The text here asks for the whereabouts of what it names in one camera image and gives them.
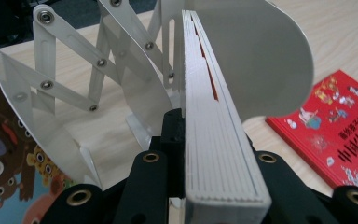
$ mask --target wooden table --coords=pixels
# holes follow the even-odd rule
[[[272,0],[270,1],[287,13],[301,27],[307,36],[314,59],[314,83],[331,73],[341,69],[358,80],[358,0]],[[145,24],[148,23],[151,12],[139,14]],[[91,43],[95,43],[98,25],[79,30]],[[3,52],[15,57],[23,63],[34,66],[33,43],[23,43],[2,49]],[[77,56],[71,56],[70,50],[58,44],[58,74],[67,77],[82,78],[89,74],[90,66]],[[115,93],[115,106],[122,106],[119,113],[129,113],[122,103],[121,91]],[[249,119],[243,124],[244,130],[254,142],[257,150],[266,150],[279,154],[292,167],[296,174],[311,188],[326,195],[331,195],[332,189],[265,123],[265,118]],[[100,178],[104,187],[109,187],[126,177],[131,168],[131,162],[140,148],[126,132],[125,121],[118,123],[119,137],[129,138],[128,144],[133,150],[116,149],[113,152],[92,152]],[[171,223],[178,223],[179,212],[172,210]]]

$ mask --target book cover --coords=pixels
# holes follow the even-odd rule
[[[37,145],[0,89],[0,223],[39,223],[74,184]]]
[[[336,71],[291,115],[266,123],[332,188],[358,187],[358,82]]]

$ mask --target white book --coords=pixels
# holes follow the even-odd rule
[[[259,223],[271,199],[255,155],[197,13],[183,25],[186,223]]]

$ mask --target children's book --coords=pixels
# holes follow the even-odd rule
[[[0,223],[39,223],[74,184],[37,145],[0,89]]]
[[[358,187],[358,82],[352,77],[335,72],[295,113],[266,122],[332,188]]]

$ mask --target table surface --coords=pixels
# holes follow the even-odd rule
[[[332,74],[338,69],[343,70],[358,80],[358,0],[272,0],[270,1],[299,25],[306,35],[314,60],[314,83]],[[151,12],[139,14],[140,20],[148,24]],[[91,43],[95,43],[98,25],[80,29],[79,33]],[[32,42],[1,49],[4,53],[17,60],[34,66],[34,45]],[[90,65],[82,63],[80,57],[70,54],[70,50],[58,43],[57,74],[68,77],[82,78],[80,74],[89,74]],[[117,111],[129,114],[121,91],[115,91],[118,103]],[[326,195],[332,189],[265,123],[265,118],[253,118],[243,123],[243,128],[250,136],[256,150],[266,150],[279,154],[304,183]],[[91,152],[100,178],[105,187],[125,178],[131,168],[134,156],[141,151],[133,138],[128,136],[125,121],[112,124],[118,129],[118,137],[128,137],[133,150],[112,150]],[[179,212],[172,209],[170,223],[177,223]]]

